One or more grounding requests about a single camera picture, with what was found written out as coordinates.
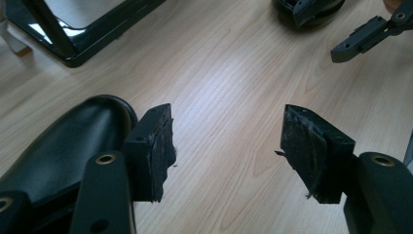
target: light wood laminate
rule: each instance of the light wood laminate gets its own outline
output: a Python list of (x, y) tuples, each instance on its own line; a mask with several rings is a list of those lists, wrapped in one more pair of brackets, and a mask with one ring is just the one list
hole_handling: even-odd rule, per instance
[(376, 15), (390, 17), (381, 0), (347, 0), (331, 23), (297, 31), (271, 0), (168, 0), (75, 69), (11, 27), (33, 52), (18, 58), (0, 40), (0, 175), (85, 98), (119, 96), (139, 117), (169, 102), (176, 167), (160, 204), (134, 204), (138, 232), (348, 233), (345, 197), (306, 199), (274, 150), (291, 103), (352, 137), (356, 155), (402, 160), (413, 127), (413, 33), (346, 63), (329, 55)]

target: worn rubber pad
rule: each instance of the worn rubber pad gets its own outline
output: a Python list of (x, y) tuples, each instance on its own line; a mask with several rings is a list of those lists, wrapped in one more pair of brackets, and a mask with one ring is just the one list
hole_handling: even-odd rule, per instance
[(160, 202), (168, 167), (176, 160), (170, 104), (146, 112), (127, 137), (126, 155), (134, 201)]
[(351, 165), (355, 142), (313, 111), (285, 107), (282, 124), (283, 156), (322, 204), (338, 204)]

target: black plastic bracket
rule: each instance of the black plastic bracket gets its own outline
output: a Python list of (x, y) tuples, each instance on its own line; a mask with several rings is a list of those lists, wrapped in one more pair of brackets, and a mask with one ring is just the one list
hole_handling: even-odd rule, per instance
[(407, 145), (406, 155), (404, 156), (403, 164), (413, 174), (413, 132), (410, 136), (409, 144)]
[(313, 111), (285, 107), (282, 149), (310, 195), (338, 203), (350, 233), (411, 233), (413, 175), (395, 158), (375, 152), (353, 155), (355, 142)]
[(0, 193), (0, 233), (27, 233), (32, 219), (33, 208), (27, 194), (21, 191)]
[(333, 62), (345, 62), (366, 53), (381, 41), (413, 29), (413, 2), (403, 1), (390, 20), (374, 17), (355, 29), (350, 36), (331, 50)]
[(168, 167), (176, 160), (170, 104), (146, 112), (124, 143), (134, 201), (159, 202)]
[(44, 0), (5, 0), (6, 17), (68, 67), (82, 65), (165, 0), (128, 0), (90, 25), (75, 28)]
[(102, 152), (85, 168), (70, 232), (135, 233), (124, 155)]

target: black metal frame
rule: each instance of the black metal frame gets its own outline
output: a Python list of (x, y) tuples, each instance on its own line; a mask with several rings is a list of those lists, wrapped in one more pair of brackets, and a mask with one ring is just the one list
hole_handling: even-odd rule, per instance
[(68, 67), (82, 65), (165, 0), (126, 0), (83, 28), (54, 16), (44, 0), (5, 0), (6, 17)]

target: screw hole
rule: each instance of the screw hole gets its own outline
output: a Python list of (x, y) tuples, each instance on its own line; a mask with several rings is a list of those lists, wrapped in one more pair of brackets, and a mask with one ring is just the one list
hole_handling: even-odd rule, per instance
[(404, 13), (399, 13), (399, 14), (397, 14), (395, 17), (396, 17), (397, 19), (399, 19), (399, 20), (403, 20), (404, 17), (406, 17), (406, 15), (405, 15)]
[(115, 155), (103, 155), (100, 156), (96, 159), (96, 163), (99, 165), (106, 165), (106, 164), (110, 164), (113, 161), (116, 160), (116, 156)]
[(107, 219), (100, 219), (91, 226), (92, 233), (101, 233), (109, 226), (109, 221)]
[(394, 161), (388, 158), (385, 158), (380, 155), (373, 155), (371, 156), (371, 160), (375, 162), (378, 165), (384, 166), (384, 167), (394, 167)]

